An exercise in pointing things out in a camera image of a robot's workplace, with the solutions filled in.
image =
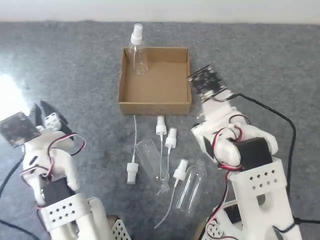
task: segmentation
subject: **white wall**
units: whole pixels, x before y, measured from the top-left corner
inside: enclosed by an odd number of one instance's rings
[[[45,20],[319,24],[320,0],[0,0],[0,21]]]

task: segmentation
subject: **bottle cap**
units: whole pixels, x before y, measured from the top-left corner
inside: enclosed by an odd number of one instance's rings
[[[140,23],[136,23],[133,27],[133,32],[131,34],[131,43],[134,45],[140,45],[142,42],[142,30],[143,26]]]

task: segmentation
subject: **white spray nozzle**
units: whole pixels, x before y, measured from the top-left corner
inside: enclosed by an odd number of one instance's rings
[[[133,32],[131,34],[131,43],[134,45],[140,45],[142,42],[142,30],[143,26],[140,23],[136,23],[133,27]]]
[[[138,172],[139,164],[135,162],[128,162],[126,165],[126,171],[128,173],[127,176],[127,184],[133,185],[136,184],[136,176]]]
[[[174,149],[177,144],[177,129],[175,127],[170,127],[168,137],[165,140],[165,146],[167,148]]]
[[[184,181],[186,178],[186,171],[188,167],[188,161],[185,159],[181,159],[179,166],[174,171],[173,177],[177,180],[176,184],[178,183],[178,180]]]
[[[157,116],[155,133],[160,136],[167,134],[167,127],[165,124],[165,116],[163,116],[163,115]]]

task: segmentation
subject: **spray bottle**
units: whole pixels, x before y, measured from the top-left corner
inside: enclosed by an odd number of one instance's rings
[[[147,51],[142,41],[142,33],[142,24],[136,23],[128,47],[130,67],[137,75],[145,75],[148,72]]]

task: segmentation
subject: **perforated bracket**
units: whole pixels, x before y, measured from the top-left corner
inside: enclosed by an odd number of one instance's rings
[[[118,219],[117,221],[115,221],[111,229],[111,232],[114,237],[114,240],[131,240],[131,237],[129,236],[126,226],[121,219]]]
[[[48,232],[70,223],[91,211],[83,193],[78,193],[58,201],[40,210],[45,228]]]
[[[224,231],[221,226],[217,223],[217,220],[212,219],[205,226],[205,233],[203,234],[201,240],[212,240],[220,239],[224,236]]]
[[[235,188],[248,197],[256,197],[276,189],[283,189],[287,185],[286,175],[280,159],[247,171],[230,175]]]

